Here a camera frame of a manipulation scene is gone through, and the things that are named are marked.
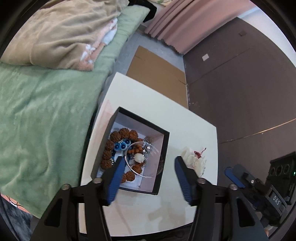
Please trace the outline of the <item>beige comforter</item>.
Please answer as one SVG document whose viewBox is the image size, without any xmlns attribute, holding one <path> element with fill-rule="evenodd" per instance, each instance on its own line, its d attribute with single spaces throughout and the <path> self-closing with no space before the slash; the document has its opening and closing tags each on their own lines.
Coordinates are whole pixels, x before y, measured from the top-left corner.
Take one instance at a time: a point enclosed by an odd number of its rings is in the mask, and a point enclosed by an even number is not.
<svg viewBox="0 0 296 241">
<path fill-rule="evenodd" d="M 91 71 L 128 1 L 49 1 L 20 28 L 1 61 Z"/>
</svg>

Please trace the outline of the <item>black jewelry box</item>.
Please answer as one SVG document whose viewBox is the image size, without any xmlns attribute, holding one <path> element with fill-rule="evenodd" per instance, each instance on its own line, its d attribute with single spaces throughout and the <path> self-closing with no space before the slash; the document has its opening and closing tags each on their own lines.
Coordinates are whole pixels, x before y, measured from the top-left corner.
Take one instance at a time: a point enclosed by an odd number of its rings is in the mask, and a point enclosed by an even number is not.
<svg viewBox="0 0 296 241">
<path fill-rule="evenodd" d="M 118 157 L 125 161 L 122 190 L 157 195 L 170 133 L 148 120 L 118 107 L 108 121 L 91 178 L 101 177 Z"/>
</svg>

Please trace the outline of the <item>pink right curtain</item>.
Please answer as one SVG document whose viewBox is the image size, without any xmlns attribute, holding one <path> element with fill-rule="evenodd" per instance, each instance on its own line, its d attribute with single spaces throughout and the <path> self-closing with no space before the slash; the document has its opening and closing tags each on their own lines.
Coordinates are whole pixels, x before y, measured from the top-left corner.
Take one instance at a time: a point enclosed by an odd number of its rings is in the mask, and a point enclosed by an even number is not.
<svg viewBox="0 0 296 241">
<path fill-rule="evenodd" d="M 184 55 L 212 32 L 254 8 L 251 1 L 172 1 L 145 29 L 145 33 Z"/>
</svg>

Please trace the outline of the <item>white wall socket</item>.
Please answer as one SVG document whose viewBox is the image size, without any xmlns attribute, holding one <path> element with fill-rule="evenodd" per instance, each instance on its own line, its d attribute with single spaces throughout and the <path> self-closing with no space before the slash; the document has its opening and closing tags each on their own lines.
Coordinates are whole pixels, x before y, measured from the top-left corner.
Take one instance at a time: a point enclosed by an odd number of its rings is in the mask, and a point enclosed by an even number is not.
<svg viewBox="0 0 296 241">
<path fill-rule="evenodd" d="M 203 60 L 203 61 L 206 61 L 208 58 L 209 58 L 209 55 L 208 55 L 208 54 L 205 54 L 205 55 L 202 57 L 202 60 Z"/>
</svg>

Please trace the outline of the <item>black device with green light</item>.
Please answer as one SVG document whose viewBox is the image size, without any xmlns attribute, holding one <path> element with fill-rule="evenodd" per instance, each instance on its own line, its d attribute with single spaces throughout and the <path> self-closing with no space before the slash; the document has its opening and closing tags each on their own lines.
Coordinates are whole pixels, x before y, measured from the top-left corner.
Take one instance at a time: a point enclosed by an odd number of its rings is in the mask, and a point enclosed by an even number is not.
<svg viewBox="0 0 296 241">
<path fill-rule="evenodd" d="M 270 161 L 266 184 L 271 184 L 287 205 L 295 201 L 295 152 Z"/>
</svg>

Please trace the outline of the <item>flat brown cardboard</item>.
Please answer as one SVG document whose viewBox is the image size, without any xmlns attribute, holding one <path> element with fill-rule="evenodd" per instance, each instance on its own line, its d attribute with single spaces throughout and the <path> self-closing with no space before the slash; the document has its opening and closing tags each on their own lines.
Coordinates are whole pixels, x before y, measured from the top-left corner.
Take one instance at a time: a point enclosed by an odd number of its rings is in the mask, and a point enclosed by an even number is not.
<svg viewBox="0 0 296 241">
<path fill-rule="evenodd" d="M 126 75 L 188 108 L 185 73 L 139 46 Z"/>
</svg>

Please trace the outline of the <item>green bed sheet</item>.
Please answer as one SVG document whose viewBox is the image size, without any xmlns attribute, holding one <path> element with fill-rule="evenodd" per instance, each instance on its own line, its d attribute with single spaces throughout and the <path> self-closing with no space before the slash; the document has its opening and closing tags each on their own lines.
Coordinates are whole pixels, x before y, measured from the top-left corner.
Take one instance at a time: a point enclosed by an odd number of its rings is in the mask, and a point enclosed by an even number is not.
<svg viewBox="0 0 296 241">
<path fill-rule="evenodd" d="M 30 214 L 41 217 L 63 184 L 79 184 L 98 97 L 148 12 L 123 10 L 90 72 L 1 64 L 1 193 Z"/>
</svg>

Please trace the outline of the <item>white organza pouch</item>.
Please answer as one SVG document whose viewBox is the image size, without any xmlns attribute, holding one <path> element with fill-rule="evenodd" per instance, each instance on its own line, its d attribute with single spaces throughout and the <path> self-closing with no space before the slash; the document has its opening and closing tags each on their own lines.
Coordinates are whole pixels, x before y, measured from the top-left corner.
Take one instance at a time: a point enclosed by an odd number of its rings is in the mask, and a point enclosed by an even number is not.
<svg viewBox="0 0 296 241">
<path fill-rule="evenodd" d="M 202 157 L 198 159 L 194 156 L 193 149 L 185 147 L 181 152 L 181 157 L 187 168 L 193 169 L 199 178 L 203 177 L 207 162 L 203 154 Z"/>
</svg>

